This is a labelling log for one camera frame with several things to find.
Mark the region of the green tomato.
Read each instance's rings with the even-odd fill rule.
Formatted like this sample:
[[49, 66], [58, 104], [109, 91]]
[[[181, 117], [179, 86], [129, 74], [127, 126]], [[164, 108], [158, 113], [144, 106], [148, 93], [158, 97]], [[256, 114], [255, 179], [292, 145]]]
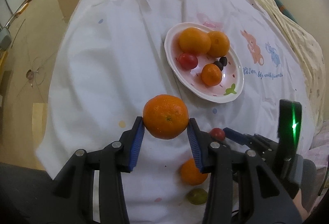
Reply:
[[207, 202], [208, 192], [202, 188], [195, 188], [186, 194], [186, 199], [193, 205], [202, 205]]

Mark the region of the teal pillow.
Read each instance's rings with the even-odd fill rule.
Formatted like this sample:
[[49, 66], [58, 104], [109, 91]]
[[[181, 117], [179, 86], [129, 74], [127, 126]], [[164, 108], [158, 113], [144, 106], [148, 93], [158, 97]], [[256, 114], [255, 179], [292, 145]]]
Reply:
[[289, 10], [286, 9], [286, 7], [283, 5], [283, 3], [280, 0], [274, 0], [274, 1], [276, 2], [277, 7], [279, 8], [280, 12], [283, 15], [285, 15], [286, 17], [288, 17], [289, 19], [291, 19], [295, 23], [297, 22], [295, 20], [295, 18], [293, 17], [293, 15], [291, 15], [291, 13], [289, 12]]

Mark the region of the mandarin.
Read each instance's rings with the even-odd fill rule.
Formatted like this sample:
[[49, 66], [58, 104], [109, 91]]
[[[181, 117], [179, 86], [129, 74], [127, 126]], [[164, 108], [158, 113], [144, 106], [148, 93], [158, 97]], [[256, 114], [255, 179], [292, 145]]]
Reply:
[[190, 158], [181, 166], [180, 177], [183, 183], [198, 186], [207, 180], [208, 173], [202, 174], [196, 167], [194, 159]]
[[165, 140], [174, 139], [186, 129], [189, 112], [180, 98], [161, 94], [145, 104], [143, 122], [153, 137]]
[[202, 69], [201, 79], [208, 87], [217, 86], [222, 81], [222, 71], [215, 64], [207, 64]]

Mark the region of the white cartoon bed sheet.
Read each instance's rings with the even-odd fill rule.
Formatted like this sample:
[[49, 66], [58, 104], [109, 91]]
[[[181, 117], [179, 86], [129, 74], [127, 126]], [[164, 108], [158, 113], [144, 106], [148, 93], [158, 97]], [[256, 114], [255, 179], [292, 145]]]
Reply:
[[[221, 25], [246, 71], [234, 101], [200, 99], [174, 75], [163, 41], [181, 22]], [[298, 152], [311, 147], [315, 124], [305, 76], [260, 0], [80, 0], [57, 55], [37, 157], [55, 177], [77, 149], [117, 140], [159, 94], [181, 98], [203, 131], [230, 127], [270, 139], [277, 138], [279, 101], [298, 101]]]

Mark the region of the red cherry tomato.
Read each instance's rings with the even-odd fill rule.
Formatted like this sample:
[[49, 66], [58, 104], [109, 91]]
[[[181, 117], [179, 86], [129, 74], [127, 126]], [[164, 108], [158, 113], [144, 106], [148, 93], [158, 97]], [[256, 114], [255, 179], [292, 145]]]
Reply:
[[226, 137], [225, 132], [221, 128], [213, 128], [209, 134], [217, 141], [224, 141]]
[[182, 53], [178, 58], [178, 62], [181, 67], [186, 70], [194, 69], [198, 65], [197, 57], [189, 53]]

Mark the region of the large orange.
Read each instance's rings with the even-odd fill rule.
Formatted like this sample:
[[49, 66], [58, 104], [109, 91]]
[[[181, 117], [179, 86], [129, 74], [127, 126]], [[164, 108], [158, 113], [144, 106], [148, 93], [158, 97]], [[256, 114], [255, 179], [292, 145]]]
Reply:
[[211, 40], [208, 55], [214, 58], [224, 57], [230, 49], [230, 41], [227, 35], [221, 31], [214, 30], [208, 32], [208, 36]]
[[181, 51], [193, 55], [206, 54], [211, 48], [211, 39], [208, 34], [198, 28], [187, 28], [178, 38]]

